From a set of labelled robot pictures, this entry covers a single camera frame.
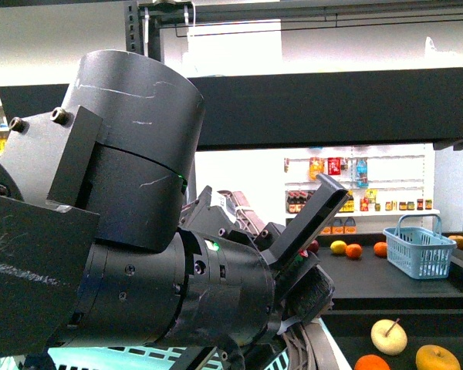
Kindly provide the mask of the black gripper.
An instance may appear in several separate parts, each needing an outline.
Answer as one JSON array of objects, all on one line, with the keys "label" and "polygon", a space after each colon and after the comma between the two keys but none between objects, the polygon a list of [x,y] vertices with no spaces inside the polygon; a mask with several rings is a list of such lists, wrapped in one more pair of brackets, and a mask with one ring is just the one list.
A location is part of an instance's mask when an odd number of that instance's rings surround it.
[{"label": "black gripper", "polygon": [[308,247],[346,203],[348,190],[326,174],[320,174],[319,181],[320,187],[288,225],[269,222],[255,239],[275,281],[279,335],[311,321],[333,296],[333,282],[320,271],[319,258]]}]

